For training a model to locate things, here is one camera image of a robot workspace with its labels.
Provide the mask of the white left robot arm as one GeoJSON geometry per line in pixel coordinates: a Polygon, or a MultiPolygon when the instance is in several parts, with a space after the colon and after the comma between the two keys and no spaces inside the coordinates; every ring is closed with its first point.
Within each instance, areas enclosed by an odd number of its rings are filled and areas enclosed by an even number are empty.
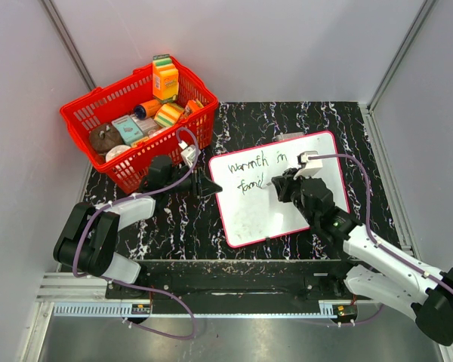
{"type": "Polygon", "coordinates": [[[188,192],[202,198],[222,190],[202,170],[175,166],[170,157],[157,156],[139,189],[128,197],[97,206],[76,204],[57,240],[53,257],[78,272],[120,281],[130,297],[140,298],[146,294],[149,281],[141,275],[139,263],[116,252],[118,233],[152,218],[171,194],[188,192]]]}

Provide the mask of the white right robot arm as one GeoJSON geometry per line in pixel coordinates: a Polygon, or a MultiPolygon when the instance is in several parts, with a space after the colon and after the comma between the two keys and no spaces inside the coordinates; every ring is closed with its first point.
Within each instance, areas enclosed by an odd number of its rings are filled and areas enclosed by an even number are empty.
{"type": "Polygon", "coordinates": [[[339,208],[320,178],[294,168],[272,179],[282,203],[291,203],[312,232],[336,250],[342,264],[328,280],[332,296],[365,296],[412,319],[434,342],[453,344],[453,268],[432,267],[375,235],[339,208]]]}

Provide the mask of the pink framed whiteboard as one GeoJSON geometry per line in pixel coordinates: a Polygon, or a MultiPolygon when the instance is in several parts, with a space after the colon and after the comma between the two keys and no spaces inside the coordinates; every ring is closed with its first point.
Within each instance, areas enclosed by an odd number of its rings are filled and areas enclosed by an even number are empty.
{"type": "Polygon", "coordinates": [[[336,153],[333,133],[313,133],[218,155],[209,161],[212,180],[223,188],[216,197],[230,247],[243,247],[309,228],[292,203],[277,200],[274,186],[262,188],[288,168],[297,168],[297,156],[305,151],[317,151],[319,155],[336,153]]]}

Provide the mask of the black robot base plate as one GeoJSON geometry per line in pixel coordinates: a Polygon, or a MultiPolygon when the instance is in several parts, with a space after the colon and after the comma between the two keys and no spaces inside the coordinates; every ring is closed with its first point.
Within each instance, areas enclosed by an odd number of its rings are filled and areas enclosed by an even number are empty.
{"type": "Polygon", "coordinates": [[[349,303],[339,260],[146,260],[140,284],[172,293],[192,312],[306,314],[319,302],[349,303]]]}

